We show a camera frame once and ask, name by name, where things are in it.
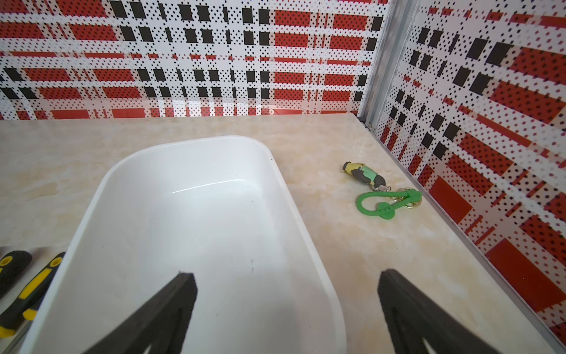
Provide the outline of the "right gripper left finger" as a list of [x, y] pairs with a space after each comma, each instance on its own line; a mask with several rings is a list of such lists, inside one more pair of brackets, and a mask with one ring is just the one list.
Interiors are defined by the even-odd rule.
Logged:
[[177, 274], [87, 353], [180, 353], [198, 295], [195, 277]]

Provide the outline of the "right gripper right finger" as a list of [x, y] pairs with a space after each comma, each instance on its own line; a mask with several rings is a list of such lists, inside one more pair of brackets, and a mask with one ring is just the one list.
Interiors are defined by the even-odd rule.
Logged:
[[496, 353], [399, 271], [380, 275], [377, 294], [396, 353]]

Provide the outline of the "white plastic storage box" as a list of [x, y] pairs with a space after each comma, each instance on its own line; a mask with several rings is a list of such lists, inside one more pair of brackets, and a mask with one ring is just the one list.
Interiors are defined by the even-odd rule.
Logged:
[[158, 145], [100, 183], [22, 345], [81, 353], [169, 281], [195, 276], [185, 353], [344, 353], [337, 294], [270, 150]]

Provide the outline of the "black yellow file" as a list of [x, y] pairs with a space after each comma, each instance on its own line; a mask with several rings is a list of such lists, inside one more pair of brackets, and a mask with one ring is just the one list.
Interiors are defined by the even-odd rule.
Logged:
[[1, 313], [1, 338], [13, 336], [24, 320], [33, 321], [38, 313], [66, 252], [56, 255], [20, 291], [16, 299]]
[[9, 252], [1, 259], [1, 297], [9, 292], [31, 262], [31, 253], [21, 250]]

